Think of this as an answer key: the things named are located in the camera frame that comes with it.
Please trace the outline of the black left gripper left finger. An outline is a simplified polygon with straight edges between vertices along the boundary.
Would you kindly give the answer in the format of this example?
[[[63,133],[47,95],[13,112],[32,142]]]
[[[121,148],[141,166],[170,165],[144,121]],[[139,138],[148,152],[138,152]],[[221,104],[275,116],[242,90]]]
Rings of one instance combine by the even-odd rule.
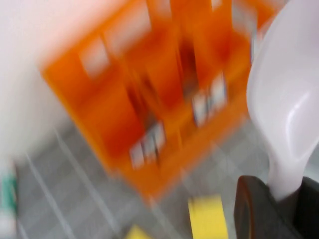
[[[234,224],[238,239],[302,239],[258,177],[242,175],[237,181]]]

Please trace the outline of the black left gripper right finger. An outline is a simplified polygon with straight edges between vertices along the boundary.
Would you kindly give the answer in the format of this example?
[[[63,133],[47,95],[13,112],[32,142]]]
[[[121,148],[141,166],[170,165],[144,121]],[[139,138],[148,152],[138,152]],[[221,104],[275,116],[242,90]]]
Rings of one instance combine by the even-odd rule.
[[[298,231],[305,239],[319,238],[319,183],[308,177],[299,191]]]

